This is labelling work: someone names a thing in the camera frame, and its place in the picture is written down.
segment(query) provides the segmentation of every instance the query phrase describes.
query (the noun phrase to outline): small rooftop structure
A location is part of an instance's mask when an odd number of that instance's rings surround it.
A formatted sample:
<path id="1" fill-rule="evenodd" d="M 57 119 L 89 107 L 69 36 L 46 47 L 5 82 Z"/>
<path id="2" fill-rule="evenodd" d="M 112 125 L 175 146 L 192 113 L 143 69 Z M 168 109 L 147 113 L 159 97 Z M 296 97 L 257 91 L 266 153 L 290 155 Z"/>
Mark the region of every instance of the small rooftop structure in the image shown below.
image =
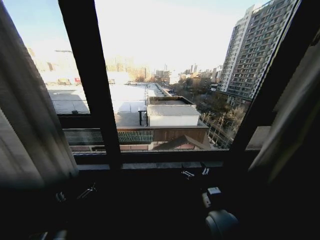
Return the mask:
<path id="1" fill-rule="evenodd" d="M 147 117 L 150 127 L 197 126 L 196 105 L 182 96 L 149 97 Z"/>
<path id="2" fill-rule="evenodd" d="M 201 114 L 189 105 L 149 105 L 147 107 L 150 116 L 200 116 Z"/>

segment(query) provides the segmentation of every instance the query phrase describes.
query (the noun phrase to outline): clear sky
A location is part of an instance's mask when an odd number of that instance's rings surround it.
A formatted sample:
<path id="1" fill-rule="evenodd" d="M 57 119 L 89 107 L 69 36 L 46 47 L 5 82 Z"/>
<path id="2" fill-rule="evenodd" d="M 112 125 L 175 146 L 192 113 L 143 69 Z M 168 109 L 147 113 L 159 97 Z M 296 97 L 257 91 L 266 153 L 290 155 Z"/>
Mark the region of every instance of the clear sky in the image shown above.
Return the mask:
<path id="1" fill-rule="evenodd" d="M 3 2 L 24 43 L 37 55 L 50 59 L 53 50 L 71 49 L 57 0 Z M 235 23 L 256 3 L 95 0 L 104 57 L 134 57 L 152 70 L 167 64 L 183 71 L 194 63 L 212 69 L 223 64 Z"/>

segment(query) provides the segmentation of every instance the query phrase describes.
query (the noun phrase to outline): corrugated roof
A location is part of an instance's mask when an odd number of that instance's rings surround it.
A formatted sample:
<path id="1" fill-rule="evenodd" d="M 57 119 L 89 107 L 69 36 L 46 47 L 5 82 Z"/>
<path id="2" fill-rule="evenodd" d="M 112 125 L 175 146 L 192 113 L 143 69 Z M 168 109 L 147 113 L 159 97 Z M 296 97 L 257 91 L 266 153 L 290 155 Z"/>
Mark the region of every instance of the corrugated roof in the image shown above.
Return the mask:
<path id="1" fill-rule="evenodd" d="M 200 116 L 190 105 L 151 105 L 147 107 L 148 116 Z"/>

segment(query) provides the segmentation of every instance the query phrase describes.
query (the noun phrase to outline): sheer curtain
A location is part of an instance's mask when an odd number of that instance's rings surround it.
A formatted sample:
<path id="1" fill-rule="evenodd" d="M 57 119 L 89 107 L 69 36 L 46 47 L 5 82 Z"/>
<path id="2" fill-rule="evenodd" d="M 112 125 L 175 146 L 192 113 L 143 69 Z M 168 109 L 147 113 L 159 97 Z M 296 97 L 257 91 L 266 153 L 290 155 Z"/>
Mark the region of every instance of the sheer curtain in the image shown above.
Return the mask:
<path id="1" fill-rule="evenodd" d="M 266 184 L 273 182 L 289 161 L 300 161 L 305 168 L 310 160 L 315 160 L 313 153 L 318 151 L 320 130 L 319 66 L 320 43 L 317 42 L 308 48 L 279 99 L 270 133 L 249 168 L 250 172 L 259 172 Z"/>
<path id="2" fill-rule="evenodd" d="M 0 185 L 41 188 L 77 174 L 47 88 L 0 1 Z"/>

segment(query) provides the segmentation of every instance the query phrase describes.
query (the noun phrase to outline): glass pane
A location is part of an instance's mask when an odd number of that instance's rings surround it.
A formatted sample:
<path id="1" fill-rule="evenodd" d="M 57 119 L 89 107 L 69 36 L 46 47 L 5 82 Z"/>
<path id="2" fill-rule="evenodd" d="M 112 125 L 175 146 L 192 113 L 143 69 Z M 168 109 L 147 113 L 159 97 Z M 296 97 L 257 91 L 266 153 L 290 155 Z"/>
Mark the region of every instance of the glass pane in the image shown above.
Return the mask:
<path id="1" fill-rule="evenodd" d="M 74 55 L 56 0 L 4 0 L 57 114 L 89 114 Z"/>
<path id="2" fill-rule="evenodd" d="M 106 148 L 99 128 L 63 129 L 73 153 L 105 153 Z"/>
<path id="3" fill-rule="evenodd" d="M 122 151 L 228 149 L 295 0 L 95 0 Z"/>

